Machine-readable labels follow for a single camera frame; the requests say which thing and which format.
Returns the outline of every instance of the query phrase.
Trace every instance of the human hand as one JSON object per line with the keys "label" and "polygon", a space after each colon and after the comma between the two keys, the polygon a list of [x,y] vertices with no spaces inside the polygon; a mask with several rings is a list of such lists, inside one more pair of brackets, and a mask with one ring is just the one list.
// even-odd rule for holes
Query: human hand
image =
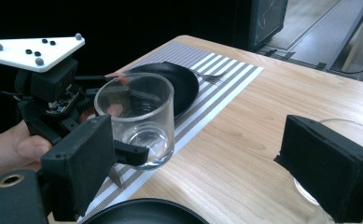
{"label": "human hand", "polygon": [[0,133],[0,175],[18,169],[38,171],[41,157],[52,148],[41,136],[31,136],[24,121]]}

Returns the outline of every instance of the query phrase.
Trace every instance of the black plate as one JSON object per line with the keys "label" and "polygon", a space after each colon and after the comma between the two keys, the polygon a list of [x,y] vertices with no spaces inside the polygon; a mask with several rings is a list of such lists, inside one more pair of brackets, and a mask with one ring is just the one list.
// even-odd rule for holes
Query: black plate
{"label": "black plate", "polygon": [[190,108],[198,95],[198,79],[183,66],[172,63],[148,63],[125,71],[126,74],[141,72],[166,77],[172,83],[175,89],[175,119]]}
{"label": "black plate", "polygon": [[84,224],[208,224],[201,216],[178,203],[163,199],[134,199],[117,203],[89,218]]}

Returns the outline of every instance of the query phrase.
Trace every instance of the glass cup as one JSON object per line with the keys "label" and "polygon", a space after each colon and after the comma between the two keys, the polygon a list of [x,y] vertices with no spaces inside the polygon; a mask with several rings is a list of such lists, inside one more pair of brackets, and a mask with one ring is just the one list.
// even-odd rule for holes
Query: glass cup
{"label": "glass cup", "polygon": [[172,157],[174,137],[174,89],[165,77],[133,73],[115,77],[94,98],[97,114],[110,114],[115,140],[148,147],[148,160],[137,170],[161,167]]}
{"label": "glass cup", "polygon": [[[319,122],[363,147],[363,124],[349,119],[323,119]],[[300,194],[310,203],[318,206],[314,215],[308,220],[308,224],[335,224],[335,221],[324,211],[317,200],[295,178],[294,181]]]}

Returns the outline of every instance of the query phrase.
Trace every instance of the table surface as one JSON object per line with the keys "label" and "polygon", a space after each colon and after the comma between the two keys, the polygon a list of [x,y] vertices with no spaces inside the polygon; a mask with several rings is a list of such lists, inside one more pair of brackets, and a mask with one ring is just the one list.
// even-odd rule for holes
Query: table surface
{"label": "table surface", "polygon": [[306,223],[317,207],[273,161],[286,115],[363,123],[363,82],[192,36],[172,41],[264,70],[131,199],[181,203],[210,223]]}

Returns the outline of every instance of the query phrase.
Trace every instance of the white and gray striped mat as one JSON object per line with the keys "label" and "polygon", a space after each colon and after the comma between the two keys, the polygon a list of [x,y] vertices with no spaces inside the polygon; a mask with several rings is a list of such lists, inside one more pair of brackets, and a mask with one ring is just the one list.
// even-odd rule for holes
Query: white and gray striped mat
{"label": "white and gray striped mat", "polygon": [[[162,62],[176,63],[206,74],[228,72],[221,78],[222,83],[219,85],[203,81],[198,77],[200,86],[198,96],[189,110],[175,123],[175,154],[263,70],[262,67],[238,62],[177,42],[170,43],[135,66]],[[108,206],[128,200],[157,171],[135,171],[129,165],[123,164],[113,168],[118,171],[123,187],[118,188],[107,178],[91,202],[87,213],[78,222],[86,221]]]}

